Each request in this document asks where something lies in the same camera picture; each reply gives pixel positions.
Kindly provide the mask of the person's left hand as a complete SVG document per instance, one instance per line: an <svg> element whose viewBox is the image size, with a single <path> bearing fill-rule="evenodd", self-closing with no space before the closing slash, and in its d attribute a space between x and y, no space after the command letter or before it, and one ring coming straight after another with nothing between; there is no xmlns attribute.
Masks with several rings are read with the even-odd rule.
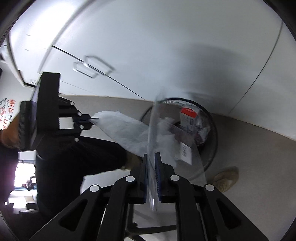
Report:
<svg viewBox="0 0 296 241"><path fill-rule="evenodd" d="M4 130L1 130L1 143L8 148L19 147L19 114Z"/></svg>

